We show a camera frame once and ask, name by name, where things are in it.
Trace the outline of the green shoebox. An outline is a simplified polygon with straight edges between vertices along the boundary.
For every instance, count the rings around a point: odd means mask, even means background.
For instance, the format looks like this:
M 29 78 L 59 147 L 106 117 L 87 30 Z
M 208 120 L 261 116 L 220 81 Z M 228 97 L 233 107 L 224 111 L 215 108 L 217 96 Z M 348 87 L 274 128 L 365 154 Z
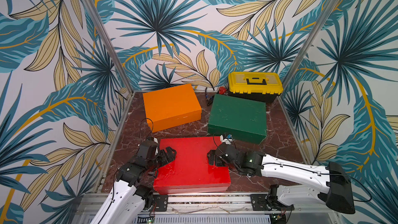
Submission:
M 260 144 L 267 136 L 266 104 L 216 94 L 208 119 L 208 134 L 230 134 L 242 142 Z

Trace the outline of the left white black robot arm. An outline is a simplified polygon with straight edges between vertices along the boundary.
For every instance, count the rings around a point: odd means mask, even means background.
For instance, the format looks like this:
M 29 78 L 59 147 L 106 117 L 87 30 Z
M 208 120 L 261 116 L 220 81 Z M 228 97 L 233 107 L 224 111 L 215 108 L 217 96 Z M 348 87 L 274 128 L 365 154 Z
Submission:
M 141 184 L 144 176 L 175 161 L 177 151 L 160 149 L 157 139 L 143 141 L 136 154 L 115 173 L 112 190 L 91 221 L 93 224 L 130 224 L 144 210 L 153 211 L 153 189 Z

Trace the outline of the red shoebox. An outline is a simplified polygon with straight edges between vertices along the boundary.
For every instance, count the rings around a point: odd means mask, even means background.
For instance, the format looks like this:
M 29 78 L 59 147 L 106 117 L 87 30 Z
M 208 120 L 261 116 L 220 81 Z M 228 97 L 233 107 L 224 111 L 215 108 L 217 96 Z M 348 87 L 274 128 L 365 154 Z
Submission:
M 212 166 L 207 154 L 221 144 L 220 138 L 162 139 L 160 148 L 176 150 L 176 159 L 159 168 L 153 188 L 161 195 L 226 191 L 231 185 L 228 168 Z

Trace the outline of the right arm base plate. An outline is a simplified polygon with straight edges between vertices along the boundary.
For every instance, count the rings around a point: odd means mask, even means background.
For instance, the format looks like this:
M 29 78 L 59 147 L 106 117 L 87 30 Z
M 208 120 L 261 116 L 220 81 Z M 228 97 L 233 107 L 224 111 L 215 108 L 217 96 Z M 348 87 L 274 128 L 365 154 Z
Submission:
M 277 200 L 276 196 L 268 194 L 251 194 L 250 201 L 254 211 L 290 211 L 294 205 L 284 205 Z

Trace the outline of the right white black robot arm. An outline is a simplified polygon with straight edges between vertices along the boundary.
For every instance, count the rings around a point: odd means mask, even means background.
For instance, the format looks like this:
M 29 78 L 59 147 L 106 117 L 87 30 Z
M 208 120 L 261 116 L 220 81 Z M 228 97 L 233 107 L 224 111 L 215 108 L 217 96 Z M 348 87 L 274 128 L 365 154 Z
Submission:
M 226 143 L 210 150 L 207 159 L 210 165 L 226 167 L 239 175 L 279 178 L 294 183 L 293 186 L 272 185 L 265 196 L 253 196 L 255 211 L 290 211 L 297 204 L 324 204 L 335 212 L 356 212 L 351 179 L 335 162 L 311 166 L 257 151 L 241 152 Z

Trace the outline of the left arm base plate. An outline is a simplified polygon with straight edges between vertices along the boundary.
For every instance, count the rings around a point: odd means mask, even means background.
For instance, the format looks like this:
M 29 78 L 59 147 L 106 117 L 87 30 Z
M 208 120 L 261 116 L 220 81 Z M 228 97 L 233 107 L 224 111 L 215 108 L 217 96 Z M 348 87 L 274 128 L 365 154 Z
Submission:
M 150 195 L 148 197 L 141 197 L 139 195 L 131 196 L 125 207 L 127 212 L 148 212 L 155 211 L 165 212 L 167 210 L 169 201 L 168 195 Z

